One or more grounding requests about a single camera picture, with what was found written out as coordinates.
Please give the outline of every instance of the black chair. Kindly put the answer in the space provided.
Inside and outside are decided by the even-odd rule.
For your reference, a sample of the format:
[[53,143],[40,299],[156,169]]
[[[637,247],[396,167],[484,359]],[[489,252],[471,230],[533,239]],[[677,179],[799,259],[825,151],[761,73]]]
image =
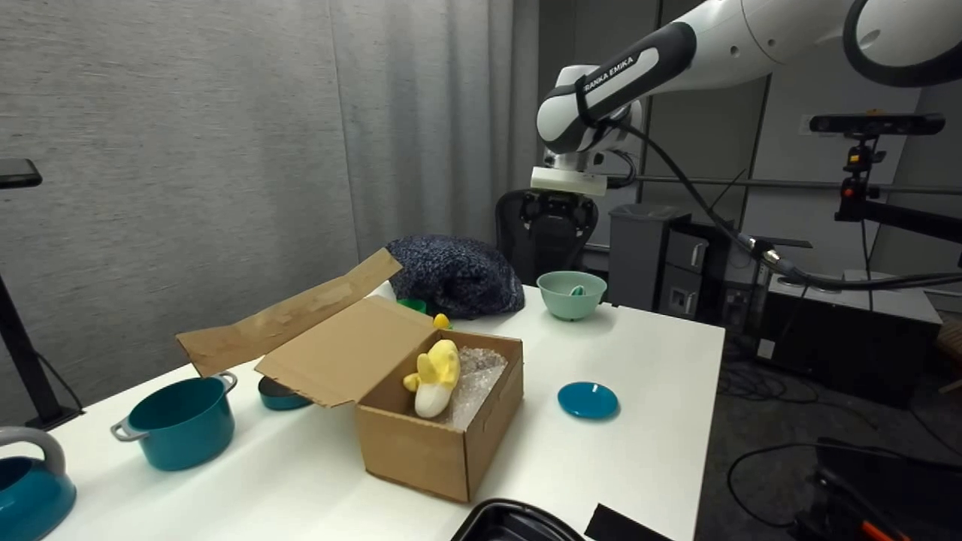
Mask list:
[[524,284],[544,270],[576,268],[597,226],[597,204],[576,193],[513,190],[500,199],[500,252]]

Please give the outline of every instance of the black tripod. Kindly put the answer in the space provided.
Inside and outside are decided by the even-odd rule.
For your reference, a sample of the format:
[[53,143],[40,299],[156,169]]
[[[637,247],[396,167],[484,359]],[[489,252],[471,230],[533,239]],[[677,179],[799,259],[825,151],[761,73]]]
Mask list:
[[[41,179],[29,159],[7,159],[0,163],[0,190],[35,188]],[[67,410],[56,403],[56,395],[41,371],[41,354],[33,349],[28,329],[12,303],[7,284],[0,276],[0,337],[7,353],[33,399],[35,419],[28,427],[56,427],[75,414],[78,410]]]

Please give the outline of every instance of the pot handle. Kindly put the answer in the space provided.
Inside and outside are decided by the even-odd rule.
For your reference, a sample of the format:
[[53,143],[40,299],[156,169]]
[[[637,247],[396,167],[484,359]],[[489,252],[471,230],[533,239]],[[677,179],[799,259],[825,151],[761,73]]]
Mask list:
[[115,425],[112,432],[115,432],[117,442],[146,438],[146,432],[133,431],[127,420]]
[[56,438],[52,438],[48,432],[33,431],[33,427],[0,427],[0,444],[12,444],[12,442],[29,442],[29,444],[35,444],[35,447],[41,452],[44,465],[48,465],[53,476],[64,476],[64,473],[67,473],[64,447],[59,447]]
[[236,376],[234,374],[214,374],[214,378],[222,382],[222,395],[234,392],[236,387]]

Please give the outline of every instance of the teal plate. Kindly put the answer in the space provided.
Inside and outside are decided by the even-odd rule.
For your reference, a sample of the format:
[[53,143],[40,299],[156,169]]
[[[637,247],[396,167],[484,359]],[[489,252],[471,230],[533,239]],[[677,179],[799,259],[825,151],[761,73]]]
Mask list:
[[570,419],[608,420],[619,414],[619,397],[597,382],[570,382],[559,392],[559,403]]

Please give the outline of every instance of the white table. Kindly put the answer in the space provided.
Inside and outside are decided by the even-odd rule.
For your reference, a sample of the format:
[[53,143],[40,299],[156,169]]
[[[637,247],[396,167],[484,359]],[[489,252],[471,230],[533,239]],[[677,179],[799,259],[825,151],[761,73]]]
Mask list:
[[[534,290],[507,318],[461,331],[519,337],[524,410],[484,480],[482,500],[537,505],[576,533],[597,503],[666,535],[691,539],[722,368],[722,331],[637,310],[601,306],[581,325],[544,314]],[[154,473],[139,444],[107,427],[151,392],[196,376],[180,368],[53,431],[78,505],[52,539],[451,539],[468,505],[442,503],[362,473],[351,410],[268,412],[251,364],[234,368],[231,447],[188,473]],[[569,419],[555,392],[573,378],[609,384],[619,419]]]

